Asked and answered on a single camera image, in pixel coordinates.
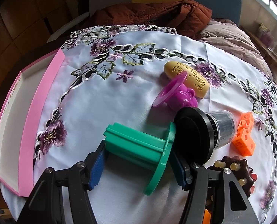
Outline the mauve quilted blanket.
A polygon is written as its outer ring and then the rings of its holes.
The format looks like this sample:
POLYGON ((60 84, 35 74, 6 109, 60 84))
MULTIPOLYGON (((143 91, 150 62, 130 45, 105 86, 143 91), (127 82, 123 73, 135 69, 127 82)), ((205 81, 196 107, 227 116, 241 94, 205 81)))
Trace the mauve quilted blanket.
POLYGON ((250 37, 229 19, 210 20, 197 40, 211 44, 256 67, 270 79, 271 69, 250 37))

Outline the green plastic spool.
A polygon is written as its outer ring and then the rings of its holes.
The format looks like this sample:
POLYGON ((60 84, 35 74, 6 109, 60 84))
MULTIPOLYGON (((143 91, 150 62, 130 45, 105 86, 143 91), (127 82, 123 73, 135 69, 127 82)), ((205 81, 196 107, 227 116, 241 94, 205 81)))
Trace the green plastic spool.
POLYGON ((172 122, 163 139, 119 123, 109 125, 103 133, 107 151, 153 172, 143 191, 147 196, 154 192, 164 174, 175 134, 176 126, 172 122))

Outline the yellow perforated oval case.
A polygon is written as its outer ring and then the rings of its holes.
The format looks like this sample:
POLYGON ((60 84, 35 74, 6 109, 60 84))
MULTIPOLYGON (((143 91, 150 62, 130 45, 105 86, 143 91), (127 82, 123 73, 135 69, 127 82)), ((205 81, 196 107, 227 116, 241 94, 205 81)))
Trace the yellow perforated oval case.
POLYGON ((182 72, 187 72, 187 77, 183 84, 187 88, 192 88, 198 98, 204 98, 210 89, 210 84, 197 70, 182 62, 169 61, 164 65, 164 72, 169 79, 174 79, 182 72))

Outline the purple plastic cup toy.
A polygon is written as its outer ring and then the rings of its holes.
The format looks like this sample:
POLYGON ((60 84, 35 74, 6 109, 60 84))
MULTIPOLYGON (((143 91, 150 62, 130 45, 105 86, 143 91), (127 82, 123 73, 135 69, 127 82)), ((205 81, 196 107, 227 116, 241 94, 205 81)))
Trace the purple plastic cup toy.
POLYGON ((195 91, 187 88, 183 83, 187 78, 187 72, 178 74, 157 95, 152 106, 159 107, 166 104, 174 112, 183 107, 198 107, 195 91))

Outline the purple box on shelf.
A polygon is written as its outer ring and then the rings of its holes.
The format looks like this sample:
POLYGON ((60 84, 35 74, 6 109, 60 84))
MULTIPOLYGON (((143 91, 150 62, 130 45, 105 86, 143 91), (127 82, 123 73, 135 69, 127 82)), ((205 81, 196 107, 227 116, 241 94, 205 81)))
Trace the purple box on shelf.
POLYGON ((271 50, 275 49, 277 42, 272 36, 270 30, 263 23, 259 25, 256 36, 267 48, 270 48, 271 50))

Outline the rust brown quilted jacket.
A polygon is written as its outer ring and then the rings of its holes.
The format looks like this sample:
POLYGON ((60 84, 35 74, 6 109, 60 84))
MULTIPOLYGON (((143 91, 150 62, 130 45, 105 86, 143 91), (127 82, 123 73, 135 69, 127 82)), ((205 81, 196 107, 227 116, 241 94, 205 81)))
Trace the rust brown quilted jacket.
POLYGON ((94 25, 156 25, 175 28, 180 35, 196 38, 212 18, 212 10, 194 0, 169 3, 116 4, 97 10, 94 25))

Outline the white embroidered floral tablecloth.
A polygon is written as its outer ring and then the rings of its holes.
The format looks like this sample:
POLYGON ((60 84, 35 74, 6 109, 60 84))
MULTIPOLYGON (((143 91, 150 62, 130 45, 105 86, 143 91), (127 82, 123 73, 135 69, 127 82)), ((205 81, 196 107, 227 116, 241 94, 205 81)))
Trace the white embroidered floral tablecloth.
POLYGON ((115 122, 157 137, 164 136, 174 112, 153 108, 168 84, 164 65, 188 64, 209 82, 199 100, 203 111, 227 110, 236 117, 252 112, 254 154, 247 158, 257 174, 250 203, 260 223, 277 215, 277 84, 267 73, 210 44, 173 29, 130 25, 76 31, 62 46, 65 61, 53 81, 36 133, 60 110, 59 143, 36 141, 34 180, 48 167, 65 169, 94 151, 106 127, 115 122))

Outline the wooden side shelf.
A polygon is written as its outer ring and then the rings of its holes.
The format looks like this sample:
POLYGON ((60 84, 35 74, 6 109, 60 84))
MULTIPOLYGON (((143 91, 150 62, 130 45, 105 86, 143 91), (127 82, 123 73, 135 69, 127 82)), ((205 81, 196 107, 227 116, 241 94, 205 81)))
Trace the wooden side shelf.
POLYGON ((244 28, 243 26, 239 26, 241 30, 243 30, 254 43, 256 48, 259 50, 260 54, 270 67, 272 72, 277 72, 277 54, 273 52, 270 48, 266 47, 263 42, 257 38, 253 33, 244 28))

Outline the black cap clear cup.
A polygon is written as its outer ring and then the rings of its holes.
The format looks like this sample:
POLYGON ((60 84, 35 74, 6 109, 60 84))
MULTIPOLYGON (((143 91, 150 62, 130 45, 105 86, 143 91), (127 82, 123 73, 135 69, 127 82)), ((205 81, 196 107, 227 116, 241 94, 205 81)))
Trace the black cap clear cup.
POLYGON ((173 152, 187 164, 203 165, 213 151, 232 141, 237 121, 227 110, 203 112, 195 107, 183 107, 175 115, 173 152))

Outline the orange cube block piece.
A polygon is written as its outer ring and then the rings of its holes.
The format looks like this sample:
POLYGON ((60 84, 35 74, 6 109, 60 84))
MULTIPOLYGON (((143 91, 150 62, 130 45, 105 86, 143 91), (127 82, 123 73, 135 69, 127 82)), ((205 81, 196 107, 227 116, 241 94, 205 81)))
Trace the orange cube block piece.
POLYGON ((233 145, 242 156, 252 156, 256 147, 251 137, 251 131, 254 125, 252 112, 246 112, 241 115, 237 133, 232 140, 233 145))

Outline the brown knobbed massage ball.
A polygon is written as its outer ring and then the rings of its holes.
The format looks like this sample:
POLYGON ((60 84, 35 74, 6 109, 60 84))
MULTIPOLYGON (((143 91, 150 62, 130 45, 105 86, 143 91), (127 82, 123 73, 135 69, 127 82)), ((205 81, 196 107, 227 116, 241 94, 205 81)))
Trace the brown knobbed massage ball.
POLYGON ((254 192, 254 183, 257 181, 257 174, 248 166, 247 160, 240 159, 238 156, 224 156, 221 160, 215 161, 213 166, 208 167, 208 169, 216 171, 222 171, 224 168, 231 170, 246 196, 249 198, 254 192))

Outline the pink tray box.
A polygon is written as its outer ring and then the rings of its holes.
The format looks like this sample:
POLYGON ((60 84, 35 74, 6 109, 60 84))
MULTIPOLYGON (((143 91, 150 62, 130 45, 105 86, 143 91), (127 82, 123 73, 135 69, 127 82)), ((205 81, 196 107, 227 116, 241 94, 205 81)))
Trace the pink tray box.
POLYGON ((33 189, 33 155, 41 113, 65 55, 57 49, 22 69, 0 112, 0 182, 19 197, 33 189))

